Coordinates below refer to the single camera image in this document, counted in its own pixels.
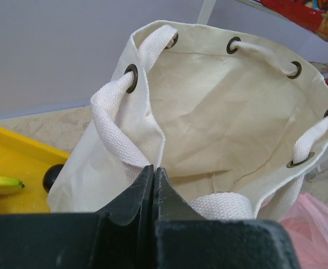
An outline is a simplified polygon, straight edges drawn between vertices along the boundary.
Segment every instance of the marble surface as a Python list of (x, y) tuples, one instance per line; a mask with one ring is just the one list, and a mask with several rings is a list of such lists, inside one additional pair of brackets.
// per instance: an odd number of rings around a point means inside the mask
[[(70, 153), (91, 119), (87, 106), (1, 120), (0, 126)], [(305, 181), (302, 192), (328, 205), (328, 177), (314, 183)]]

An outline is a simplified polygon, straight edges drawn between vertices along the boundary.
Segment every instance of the white woven strap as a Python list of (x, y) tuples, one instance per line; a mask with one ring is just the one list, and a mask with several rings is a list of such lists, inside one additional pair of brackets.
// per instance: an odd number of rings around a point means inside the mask
[[(138, 54), (146, 73), (154, 66), (176, 32), (177, 30), (171, 26), (164, 25), (152, 32), (141, 43)], [(108, 151), (118, 156), (124, 163), (126, 176), (130, 183), (137, 175), (133, 170), (138, 171), (144, 166), (150, 165), (142, 152), (115, 124), (119, 105), (126, 90), (133, 84), (133, 79), (133, 72), (126, 73), (119, 80), (104, 85), (90, 100), (98, 135)]]
[[(313, 144), (328, 130), (328, 116), (307, 130), (295, 143), (293, 163), (305, 161)], [(261, 209), (259, 217), (279, 220), (296, 201), (304, 179), (304, 173), (283, 186), (277, 186), (271, 193), (271, 201)], [(254, 219), (258, 212), (252, 212), (249, 200), (236, 193), (214, 193), (191, 201), (190, 206), (208, 219)]]
[(270, 66), (287, 76), (293, 76), (297, 73), (297, 66), (295, 64), (285, 59), (279, 59), (274, 52), (265, 47), (242, 41), (234, 41), (231, 43), (230, 49), (233, 50), (235, 48), (240, 48), (248, 53), (258, 53), (260, 58), (263, 58)]

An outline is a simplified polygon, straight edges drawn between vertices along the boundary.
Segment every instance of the gray wall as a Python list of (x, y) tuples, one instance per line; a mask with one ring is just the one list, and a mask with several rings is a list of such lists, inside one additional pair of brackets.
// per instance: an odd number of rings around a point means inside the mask
[[(155, 20), (195, 23), (202, 0), (0, 0), (0, 119), (89, 104), (129, 35)], [(263, 36), (311, 61), (328, 43), (235, 0), (217, 0), (209, 25)]]

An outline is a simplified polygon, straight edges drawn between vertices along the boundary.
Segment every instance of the open bag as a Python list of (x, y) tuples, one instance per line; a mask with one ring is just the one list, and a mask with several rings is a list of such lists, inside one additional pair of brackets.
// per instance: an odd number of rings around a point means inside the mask
[(302, 269), (328, 269), (328, 206), (308, 193), (300, 194), (280, 222)]
[(52, 212), (96, 211), (153, 164), (208, 219), (278, 220), (328, 159), (323, 77), (253, 35), (153, 22), (130, 36), (91, 104), (49, 192)]

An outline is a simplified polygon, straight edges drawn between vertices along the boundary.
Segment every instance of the white wall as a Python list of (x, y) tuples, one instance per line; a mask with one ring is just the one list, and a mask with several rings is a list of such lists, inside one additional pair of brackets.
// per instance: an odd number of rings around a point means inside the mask
[(129, 35), (195, 23), (202, 0), (0, 0), (0, 119), (87, 105)]

